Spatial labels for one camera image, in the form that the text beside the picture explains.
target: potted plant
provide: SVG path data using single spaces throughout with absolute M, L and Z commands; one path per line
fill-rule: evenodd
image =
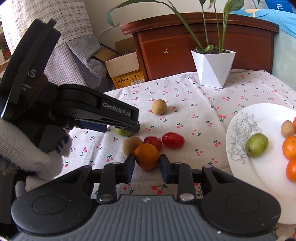
M 214 5 L 214 10 L 216 15 L 219 46 L 210 45 L 208 42 L 207 27 L 206 27 L 205 15 L 204 15 L 204 9 L 203 9 L 205 0 L 199 0 L 202 6 L 202 16 L 203 16 L 204 25 L 205 25 L 205 36 L 206 36 L 206 43 L 207 43 L 206 48 L 202 46 L 202 44 L 200 43 L 200 41 L 198 40 L 194 32 L 191 30 L 191 28 L 189 27 L 185 19 L 177 11 L 177 9 L 174 7 L 171 1 L 170 0 L 167 0 L 167 1 L 168 1 L 168 4 L 165 2 L 160 2 L 156 0 L 128 0 L 110 9 L 107 13 L 107 21 L 110 25 L 115 26 L 111 19 L 111 15 L 113 11 L 117 8 L 121 8 L 133 3 L 154 2 L 154 3 L 161 3 L 166 5 L 177 15 L 177 17 L 185 25 L 185 27 L 187 28 L 187 30 L 190 32 L 193 39 L 197 43 L 196 49 L 191 50 L 191 53 L 196 66 L 200 84 L 215 87 L 215 88 L 223 88 L 224 83 L 228 78 L 228 75 L 233 63 L 233 59 L 235 56 L 235 52 L 226 50 L 224 48 L 227 20 L 230 12 L 239 10 L 243 7 L 244 0 L 228 0 L 226 2 L 223 10 L 222 34 L 220 33 L 219 24 L 218 24 L 218 18 L 217 18 L 217 12 L 216 12 L 216 0 L 210 0 L 209 8 Z

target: red cherry tomato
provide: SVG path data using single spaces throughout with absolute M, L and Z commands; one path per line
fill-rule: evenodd
M 148 143 L 148 144 L 154 145 L 158 151 L 160 151 L 163 146 L 161 140 L 157 137 L 146 137 L 144 139 L 143 143 L 144 144 Z
M 161 140 L 168 148 L 180 148 L 185 143 L 184 137 L 174 132 L 165 133 Z

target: white flower pot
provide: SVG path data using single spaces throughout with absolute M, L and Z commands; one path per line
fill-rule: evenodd
M 223 88 L 231 70 L 235 52 L 201 54 L 191 50 L 201 85 Z

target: light green fabric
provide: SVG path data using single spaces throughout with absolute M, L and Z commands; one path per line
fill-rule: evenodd
M 296 90 L 296 38 L 282 30 L 274 34 L 272 75 Z

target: black device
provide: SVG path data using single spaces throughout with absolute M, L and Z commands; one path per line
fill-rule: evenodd
M 11 209 L 21 240 L 194 240 L 275 241 L 272 231 L 280 217 L 277 200 L 212 166 L 191 169 L 160 155 L 166 184 L 178 184 L 173 195 L 121 195 L 116 185 L 131 181 L 135 165 L 130 154 L 124 163 L 103 169 L 80 167 L 23 194 Z M 100 183 L 97 199 L 91 199 Z M 200 183 L 202 199 L 196 199 Z
M 65 136 L 63 128 L 105 132 L 108 124 L 138 132 L 137 108 L 85 86 L 47 81 L 43 72 L 60 37 L 55 24 L 35 19 L 16 47 L 0 81 L 1 118 L 46 153 Z

